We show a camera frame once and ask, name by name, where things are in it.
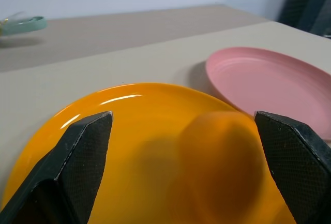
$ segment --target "plate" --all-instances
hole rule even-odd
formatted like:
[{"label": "plate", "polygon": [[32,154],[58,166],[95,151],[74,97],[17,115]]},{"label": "plate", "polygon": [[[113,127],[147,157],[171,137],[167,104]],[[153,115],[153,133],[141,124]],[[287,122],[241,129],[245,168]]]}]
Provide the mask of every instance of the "plate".
[{"label": "plate", "polygon": [[89,223],[169,223],[167,194],[178,174],[178,134],[202,113],[233,110],[207,94],[167,84],[118,86],[83,97],[30,139],[13,168],[3,206],[70,123],[112,111],[106,167]]},{"label": "plate", "polygon": [[284,54],[244,47],[214,53],[206,71],[220,99],[235,108],[288,116],[331,139],[331,76],[326,72]]}]

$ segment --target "beige table surface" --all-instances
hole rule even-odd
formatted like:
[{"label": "beige table surface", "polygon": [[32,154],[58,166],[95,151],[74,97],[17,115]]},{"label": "beige table surface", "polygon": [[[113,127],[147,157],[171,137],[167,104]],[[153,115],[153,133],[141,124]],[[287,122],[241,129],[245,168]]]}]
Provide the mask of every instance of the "beige table surface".
[{"label": "beige table surface", "polygon": [[[17,51],[12,53],[6,50],[13,65],[2,62],[7,69],[0,72],[0,190],[29,137],[61,108],[97,90],[126,83],[164,82],[209,93],[204,61],[216,50],[233,46],[285,53],[331,73],[330,40],[279,23],[264,22],[188,36],[80,58],[54,55],[53,61],[35,52],[46,62],[37,59],[31,64],[25,61],[23,65],[14,65],[14,61],[22,61],[23,48],[14,48]],[[46,48],[44,51],[46,55],[52,54]],[[7,59],[3,54],[1,50],[0,60]]]}]

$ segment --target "green object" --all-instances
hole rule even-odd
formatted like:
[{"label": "green object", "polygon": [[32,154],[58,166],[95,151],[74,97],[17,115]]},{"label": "green object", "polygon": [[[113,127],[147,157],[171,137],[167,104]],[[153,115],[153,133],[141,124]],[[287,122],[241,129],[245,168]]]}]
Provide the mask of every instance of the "green object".
[{"label": "green object", "polygon": [[44,29],[46,26],[46,19],[42,16],[22,20],[8,20],[7,22],[0,22],[0,36],[28,33]]}]

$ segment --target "pink plate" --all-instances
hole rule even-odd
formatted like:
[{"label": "pink plate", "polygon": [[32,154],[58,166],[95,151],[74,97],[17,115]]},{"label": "pink plate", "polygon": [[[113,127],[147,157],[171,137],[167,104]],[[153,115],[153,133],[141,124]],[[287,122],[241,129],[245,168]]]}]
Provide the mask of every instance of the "pink plate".
[{"label": "pink plate", "polygon": [[221,99],[238,109],[288,116],[331,139],[331,76],[324,71],[284,54],[244,47],[214,53],[206,70]]}]

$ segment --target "orange plate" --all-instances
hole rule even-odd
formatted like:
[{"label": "orange plate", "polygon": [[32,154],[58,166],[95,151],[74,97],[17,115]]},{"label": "orange plate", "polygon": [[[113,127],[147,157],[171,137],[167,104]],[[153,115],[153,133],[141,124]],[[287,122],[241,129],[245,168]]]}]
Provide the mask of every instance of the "orange plate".
[{"label": "orange plate", "polygon": [[2,206],[70,123],[103,111],[113,112],[114,123],[89,223],[180,223],[172,219],[169,209],[170,188],[179,172],[177,136],[202,113],[234,109],[207,94],[166,84],[104,89],[58,112],[19,156]]}]

